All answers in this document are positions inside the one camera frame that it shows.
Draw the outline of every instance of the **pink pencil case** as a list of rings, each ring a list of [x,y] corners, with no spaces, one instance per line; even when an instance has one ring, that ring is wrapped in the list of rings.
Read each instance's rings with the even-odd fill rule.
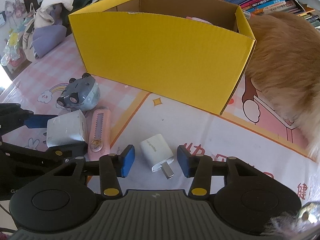
[[[90,161],[97,161],[101,156],[110,153],[110,123],[111,111],[109,109],[97,109],[93,112],[88,141]]]

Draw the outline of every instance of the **white box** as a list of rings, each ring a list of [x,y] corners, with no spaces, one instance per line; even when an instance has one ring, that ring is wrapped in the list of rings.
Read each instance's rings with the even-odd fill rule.
[[[81,110],[48,120],[48,147],[83,141],[88,143],[88,130],[86,119]]]

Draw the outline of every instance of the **black cable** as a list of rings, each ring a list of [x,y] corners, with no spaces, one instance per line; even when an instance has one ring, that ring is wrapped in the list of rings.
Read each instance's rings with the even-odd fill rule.
[[[0,204],[0,208],[2,208],[4,210],[4,212],[6,212],[9,216],[11,216],[10,212],[8,210],[6,210],[1,204]]]
[[[12,233],[14,234],[16,230],[9,229],[9,228],[0,228],[0,232]]]

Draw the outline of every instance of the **gray toy car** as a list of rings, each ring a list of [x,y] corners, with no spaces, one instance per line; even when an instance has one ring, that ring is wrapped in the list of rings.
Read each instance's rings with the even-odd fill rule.
[[[89,73],[84,73],[82,78],[70,78],[69,85],[63,90],[57,103],[72,110],[88,111],[98,104],[100,89],[98,83]]]

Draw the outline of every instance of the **rainbow print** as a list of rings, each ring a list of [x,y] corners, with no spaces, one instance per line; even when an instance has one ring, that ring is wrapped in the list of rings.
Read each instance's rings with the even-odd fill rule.
[[[60,83],[60,84],[55,85],[54,87],[50,88],[49,91],[51,93],[55,93],[57,91],[62,92],[66,88],[67,85],[69,85],[69,83]]]

